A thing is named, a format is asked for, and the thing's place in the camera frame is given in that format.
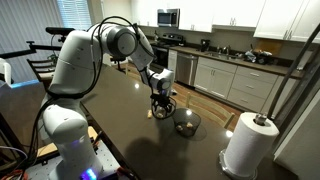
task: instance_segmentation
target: bottle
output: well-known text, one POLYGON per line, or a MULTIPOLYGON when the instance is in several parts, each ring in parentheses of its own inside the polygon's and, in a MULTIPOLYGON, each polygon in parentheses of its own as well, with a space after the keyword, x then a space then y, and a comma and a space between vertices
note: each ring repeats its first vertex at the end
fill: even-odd
POLYGON ((154 41, 155 41, 155 42, 158 42, 158 39, 159 39, 159 36, 158 36, 158 34, 157 34, 157 31, 154 30, 154 41))

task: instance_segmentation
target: dishwasher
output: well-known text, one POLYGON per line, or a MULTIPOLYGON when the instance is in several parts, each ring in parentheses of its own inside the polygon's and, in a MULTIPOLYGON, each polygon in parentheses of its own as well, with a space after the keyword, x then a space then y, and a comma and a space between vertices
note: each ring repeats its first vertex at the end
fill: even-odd
POLYGON ((198 56, 178 52, 175 80, 194 86, 198 64, 198 56))

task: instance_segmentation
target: paper towel roll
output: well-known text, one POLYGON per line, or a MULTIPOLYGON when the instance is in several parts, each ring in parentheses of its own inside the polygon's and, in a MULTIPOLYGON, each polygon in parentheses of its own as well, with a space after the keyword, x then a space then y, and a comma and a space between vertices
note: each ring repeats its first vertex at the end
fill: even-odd
POLYGON ((265 126, 254 123, 256 113, 240 115, 234 134, 226 149, 224 160, 227 168, 240 177, 252 175, 279 134, 269 119, 265 126))

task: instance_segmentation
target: kitchen counter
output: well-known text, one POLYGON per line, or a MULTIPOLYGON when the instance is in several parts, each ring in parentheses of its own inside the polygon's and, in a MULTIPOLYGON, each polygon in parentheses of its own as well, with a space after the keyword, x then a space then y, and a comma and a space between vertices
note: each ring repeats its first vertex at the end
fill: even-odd
MULTIPOLYGON (((243 66, 243 67, 248 67, 248 68, 252 68, 252 69, 257 69, 257 70, 261 70, 264 72, 269 72, 269 73, 273 73, 273 74, 277 74, 277 75, 281 75, 281 76, 284 76, 288 72, 288 69, 289 69, 288 67, 284 67, 284 66, 261 65, 261 64, 246 62, 246 61, 243 61, 240 59, 223 60, 223 59, 219 59, 216 57, 212 57, 210 55, 205 55, 207 52, 200 52, 200 51, 197 51, 195 48, 190 48, 190 47, 175 46, 175 47, 170 47, 170 49, 175 50, 175 51, 179 51, 179 52, 183 52, 183 53, 189 53, 189 54, 205 57, 208 59, 213 59, 216 61, 221 61, 221 62, 230 63, 230 64, 243 66)), ((303 74, 304 74, 304 71, 294 70, 293 73, 291 74, 291 78, 301 79, 303 74)))
MULTIPOLYGON (((149 96, 148 86, 103 66, 96 87, 82 103, 112 142, 113 153, 140 179, 229 179, 218 165, 218 154, 230 140, 226 130, 203 119, 195 136, 183 138, 172 118, 147 118, 149 96)), ((260 163, 258 174, 258 179, 297 179, 271 155, 260 163)))

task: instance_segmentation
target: backsplash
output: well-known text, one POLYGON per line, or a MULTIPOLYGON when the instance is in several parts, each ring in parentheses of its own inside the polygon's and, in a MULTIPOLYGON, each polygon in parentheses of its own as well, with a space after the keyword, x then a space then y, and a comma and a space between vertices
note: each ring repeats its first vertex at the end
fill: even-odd
MULTIPOLYGON (((214 30, 212 33, 205 33, 165 27, 142 26, 140 28, 147 36, 153 36, 155 30, 160 37, 163 33, 177 33, 183 35, 186 38, 187 43, 200 45, 201 39, 209 39, 211 41, 210 46, 224 47, 230 45, 231 49, 243 52, 250 50, 250 44, 255 47, 258 43, 258 38, 253 37, 254 32, 247 31, 214 30)), ((304 43, 302 42, 283 41, 281 50, 277 57, 295 60, 300 53, 303 44, 304 43)))

